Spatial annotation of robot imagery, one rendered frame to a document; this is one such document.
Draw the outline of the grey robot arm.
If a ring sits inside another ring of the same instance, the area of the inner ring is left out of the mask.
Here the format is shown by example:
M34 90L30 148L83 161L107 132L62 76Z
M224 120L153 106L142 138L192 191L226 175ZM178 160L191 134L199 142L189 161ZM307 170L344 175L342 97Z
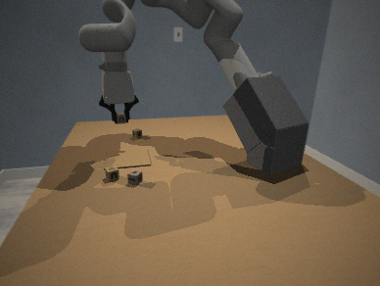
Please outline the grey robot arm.
M196 29L205 25L214 8L214 14L204 33L204 41L214 53L234 92L247 77L273 76L272 72L256 72L241 45L231 40L243 18L242 9L233 0L140 1L149 7L172 10ZM84 49L102 52L104 63L99 65L99 69L104 72L127 71L126 50L130 48L136 33L136 22L131 12L134 2L135 0L103 0L102 10L114 23L87 24L78 33Z

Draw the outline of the beige block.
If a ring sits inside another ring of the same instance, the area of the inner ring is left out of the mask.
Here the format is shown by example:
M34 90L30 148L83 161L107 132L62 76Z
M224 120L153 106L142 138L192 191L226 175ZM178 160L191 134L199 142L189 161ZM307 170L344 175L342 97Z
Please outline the beige block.
M109 181L117 180L119 179L119 170L116 166L114 167L106 167L106 177Z
M125 117L124 113L117 114L117 119L118 119L118 124L120 124L120 123L126 123L126 117Z
M127 174L127 179L129 184L138 185L143 180L142 171L132 170Z
M132 129L132 136L135 138L142 137L142 130L139 128Z

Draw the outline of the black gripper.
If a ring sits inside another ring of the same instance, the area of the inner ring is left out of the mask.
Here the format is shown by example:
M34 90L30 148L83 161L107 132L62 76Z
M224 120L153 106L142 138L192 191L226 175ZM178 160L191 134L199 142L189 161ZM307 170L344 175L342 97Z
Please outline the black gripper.
M112 112L112 120L118 123L115 104L124 103L126 122L129 120L129 111L139 100L134 94L133 81L130 71L102 72L102 90L104 93L99 105ZM105 102L105 103L104 103ZM110 104L110 106L108 105ZM112 104L112 105L111 105Z

